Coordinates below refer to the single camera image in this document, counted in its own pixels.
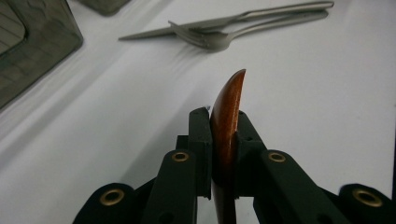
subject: fork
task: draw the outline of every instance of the fork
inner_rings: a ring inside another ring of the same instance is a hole
[[[260,30],[268,30],[276,27],[293,25],[306,21],[315,21],[326,18],[328,15],[329,13],[325,10],[297,13],[278,20],[267,21],[264,23],[252,25],[228,34],[224,34],[222,32],[198,33],[196,31],[185,29],[175,24],[174,22],[169,21],[169,23],[171,24],[171,27],[174,30],[175,34],[187,43],[201,49],[207,49],[210,51],[221,51],[227,49],[233,39],[240,35],[245,35],[247,33]]]

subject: polished brown wood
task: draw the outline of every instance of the polished brown wood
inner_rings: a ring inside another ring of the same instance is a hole
[[[210,117],[213,135],[213,194],[219,224],[236,223],[234,202],[235,133],[245,70],[235,73],[221,90]]]

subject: white table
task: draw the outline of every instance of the white table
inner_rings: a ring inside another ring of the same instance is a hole
[[[396,123],[396,5],[335,1],[322,21],[246,35],[207,53],[175,37],[119,36],[299,1],[133,0],[102,17],[69,5],[84,36],[0,114],[0,223],[71,223],[98,188],[153,178],[188,115],[246,68],[240,109],[265,145],[321,187],[361,183],[390,197]],[[251,199],[239,223],[258,223]],[[198,223],[216,223],[199,200]]]

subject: fork handle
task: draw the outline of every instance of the fork handle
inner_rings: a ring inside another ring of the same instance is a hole
[[[298,5],[286,6],[286,7],[273,7],[262,10],[252,10],[247,11],[235,18],[235,21],[251,21],[255,19],[262,19],[266,16],[275,16],[282,14],[298,13],[298,12],[308,12],[308,11],[318,11],[324,10],[326,8],[332,7],[334,2],[332,1],[319,1],[313,3],[303,3]]]
[[[260,31],[260,30],[268,30],[272,28],[288,26],[288,25],[298,24],[307,21],[316,21],[316,20],[324,19],[328,15],[329,13],[324,10],[317,12],[298,13],[279,20],[267,21],[264,23],[249,26],[247,28],[230,33],[230,37],[236,38],[237,36]]]

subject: white tablecloth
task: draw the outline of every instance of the white tablecloth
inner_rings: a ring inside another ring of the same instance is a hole
[[[289,153],[321,187],[390,197],[396,123],[396,4],[335,1],[330,16],[236,39],[207,53],[173,36],[119,36],[303,1],[133,0],[102,17],[69,5],[81,49],[0,114],[0,223],[71,223],[98,188],[153,178],[188,115],[247,74],[240,109],[268,148]],[[251,199],[239,223],[258,223]],[[198,223],[216,223],[199,199]]]

